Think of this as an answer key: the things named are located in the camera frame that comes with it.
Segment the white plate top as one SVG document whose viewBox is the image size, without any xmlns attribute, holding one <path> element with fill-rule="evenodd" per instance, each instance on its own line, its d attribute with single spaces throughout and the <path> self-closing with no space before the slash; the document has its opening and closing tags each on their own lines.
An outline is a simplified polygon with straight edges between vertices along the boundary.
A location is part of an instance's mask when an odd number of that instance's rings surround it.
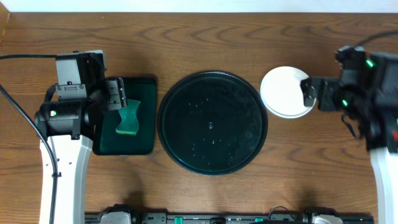
<svg viewBox="0 0 398 224">
<path fill-rule="evenodd" d="M 281 118 L 295 119 L 309 113 L 316 100 L 304 105 L 301 81 L 309 76 L 295 67 L 277 67 L 265 74 L 261 82 L 260 95 L 265 107 Z"/>
</svg>

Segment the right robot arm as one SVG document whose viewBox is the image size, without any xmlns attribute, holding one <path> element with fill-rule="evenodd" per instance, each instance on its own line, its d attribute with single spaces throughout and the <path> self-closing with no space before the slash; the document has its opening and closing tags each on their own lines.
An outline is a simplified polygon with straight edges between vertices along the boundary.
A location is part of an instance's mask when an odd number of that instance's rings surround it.
<svg viewBox="0 0 398 224">
<path fill-rule="evenodd" d="M 397 223 L 397 55 L 340 50 L 338 78 L 308 77 L 300 82 L 303 103 L 320 111 L 342 111 L 356 139 L 365 139 L 377 187 L 380 223 Z"/>
</svg>

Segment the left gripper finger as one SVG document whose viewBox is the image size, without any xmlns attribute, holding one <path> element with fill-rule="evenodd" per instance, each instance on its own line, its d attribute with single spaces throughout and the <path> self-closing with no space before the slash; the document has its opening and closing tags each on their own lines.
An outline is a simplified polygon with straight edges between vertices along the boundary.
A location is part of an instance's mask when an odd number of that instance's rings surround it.
<svg viewBox="0 0 398 224">
<path fill-rule="evenodd" d="M 119 94 L 119 86 L 116 80 L 107 80 L 106 88 L 109 93 L 109 103 L 108 110 L 120 110 L 121 109 L 121 99 Z"/>
<path fill-rule="evenodd" d="M 121 107 L 124 108 L 127 106 L 127 99 L 126 99 L 126 94 L 125 94 L 125 87 L 124 87 L 124 80 L 122 78 L 117 78 L 116 79 L 117 84 L 118 84 L 118 97 L 119 101 L 121 104 Z"/>
</svg>

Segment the green sponge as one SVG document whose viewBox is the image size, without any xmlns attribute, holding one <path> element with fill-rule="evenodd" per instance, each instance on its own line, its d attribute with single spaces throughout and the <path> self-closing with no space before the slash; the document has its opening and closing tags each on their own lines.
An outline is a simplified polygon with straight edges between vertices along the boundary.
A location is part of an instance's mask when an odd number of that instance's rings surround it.
<svg viewBox="0 0 398 224">
<path fill-rule="evenodd" d="M 127 100 L 127 106 L 121 108 L 118 113 L 121 117 L 121 122 L 116 127 L 116 132 L 122 135 L 135 136 L 139 130 L 139 121 L 137 118 L 137 111 L 140 106 L 138 100 Z"/>
</svg>

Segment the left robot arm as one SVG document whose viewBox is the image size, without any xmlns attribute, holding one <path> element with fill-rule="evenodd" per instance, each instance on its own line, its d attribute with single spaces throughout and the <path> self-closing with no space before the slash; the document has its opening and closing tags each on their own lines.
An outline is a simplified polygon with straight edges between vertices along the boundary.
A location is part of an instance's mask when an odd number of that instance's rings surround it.
<svg viewBox="0 0 398 224">
<path fill-rule="evenodd" d="M 127 105 L 122 78 L 106 78 L 86 95 L 85 84 L 52 85 L 35 114 L 44 135 L 40 223 L 84 223 L 86 173 L 105 114 Z"/>
</svg>

